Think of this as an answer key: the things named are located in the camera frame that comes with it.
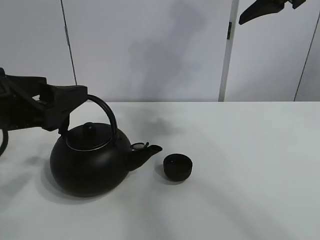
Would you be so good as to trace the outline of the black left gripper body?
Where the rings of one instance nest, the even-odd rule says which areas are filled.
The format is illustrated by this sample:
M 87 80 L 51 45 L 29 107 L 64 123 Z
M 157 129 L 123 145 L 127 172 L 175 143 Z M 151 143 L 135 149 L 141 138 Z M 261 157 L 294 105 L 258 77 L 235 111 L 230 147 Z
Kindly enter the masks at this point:
M 7 75 L 0 69 L 0 128 L 20 130 L 42 128 L 51 130 L 45 103 L 33 97 L 41 94 L 41 86 L 47 84 L 42 76 Z

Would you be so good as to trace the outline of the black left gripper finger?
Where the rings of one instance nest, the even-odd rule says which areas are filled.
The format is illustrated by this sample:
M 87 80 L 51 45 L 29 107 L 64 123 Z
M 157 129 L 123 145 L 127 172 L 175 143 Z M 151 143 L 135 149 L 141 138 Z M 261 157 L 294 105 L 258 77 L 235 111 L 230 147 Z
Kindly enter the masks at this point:
M 70 113 L 88 100 L 88 88 L 84 85 L 40 85 L 39 101 L 44 105 L 41 127 L 47 131 L 66 131 Z

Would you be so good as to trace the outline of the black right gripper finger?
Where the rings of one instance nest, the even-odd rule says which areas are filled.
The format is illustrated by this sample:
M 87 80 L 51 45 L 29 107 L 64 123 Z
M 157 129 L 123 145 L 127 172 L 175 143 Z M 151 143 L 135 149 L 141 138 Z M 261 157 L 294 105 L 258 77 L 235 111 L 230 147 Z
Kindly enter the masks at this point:
M 285 7 L 284 0 L 256 0 L 239 17 L 238 23 L 243 25 L 253 19 L 276 14 Z

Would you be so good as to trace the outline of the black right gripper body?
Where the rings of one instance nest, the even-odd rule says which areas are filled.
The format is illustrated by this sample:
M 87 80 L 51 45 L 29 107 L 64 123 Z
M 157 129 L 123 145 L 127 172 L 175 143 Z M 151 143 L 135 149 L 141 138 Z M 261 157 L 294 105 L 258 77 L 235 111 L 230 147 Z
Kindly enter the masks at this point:
M 306 0 L 288 0 L 288 1 L 291 3 L 292 8 L 294 10 L 306 2 Z

